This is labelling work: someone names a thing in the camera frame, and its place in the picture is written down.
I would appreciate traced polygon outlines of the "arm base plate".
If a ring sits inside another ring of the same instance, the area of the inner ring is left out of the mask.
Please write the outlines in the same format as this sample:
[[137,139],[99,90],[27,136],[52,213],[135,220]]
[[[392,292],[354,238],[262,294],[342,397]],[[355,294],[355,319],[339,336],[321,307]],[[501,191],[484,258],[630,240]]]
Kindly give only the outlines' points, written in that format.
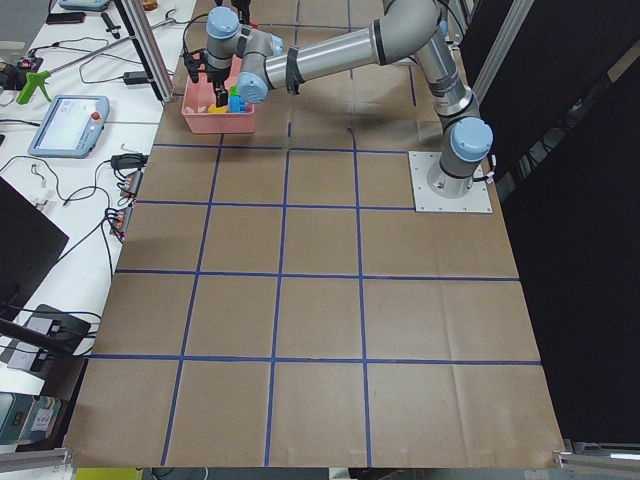
[[409,170],[417,212],[491,214],[485,181],[455,179],[441,169],[440,152],[409,151]]

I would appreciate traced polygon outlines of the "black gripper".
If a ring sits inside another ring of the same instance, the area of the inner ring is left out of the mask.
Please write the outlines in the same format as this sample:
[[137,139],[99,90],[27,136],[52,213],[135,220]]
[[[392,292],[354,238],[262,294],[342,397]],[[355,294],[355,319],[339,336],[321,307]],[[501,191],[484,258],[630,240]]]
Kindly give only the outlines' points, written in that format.
[[231,58],[218,58],[205,48],[183,53],[183,63],[192,83],[200,81],[200,74],[206,74],[207,81],[213,83],[217,106],[227,106],[229,91],[224,82],[230,77]]

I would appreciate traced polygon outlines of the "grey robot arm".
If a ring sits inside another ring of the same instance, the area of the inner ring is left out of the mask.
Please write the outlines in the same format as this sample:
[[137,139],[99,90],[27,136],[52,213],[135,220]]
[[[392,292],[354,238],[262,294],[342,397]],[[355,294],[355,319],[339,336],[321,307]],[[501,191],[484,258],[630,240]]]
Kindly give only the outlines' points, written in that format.
[[297,94],[310,80],[414,58],[434,97],[443,131],[443,151],[428,171],[427,183],[444,198],[461,198],[470,191],[476,169],[490,153],[492,129],[480,118],[476,96],[459,75],[436,3],[386,1],[383,9],[383,16],[366,28],[285,49],[279,38],[241,23],[236,12],[217,5],[207,15],[205,48],[184,50],[183,61],[192,82],[204,74],[213,85],[217,106],[224,106],[228,102],[225,82],[234,58],[241,61],[237,91],[250,104],[263,102],[275,89]]

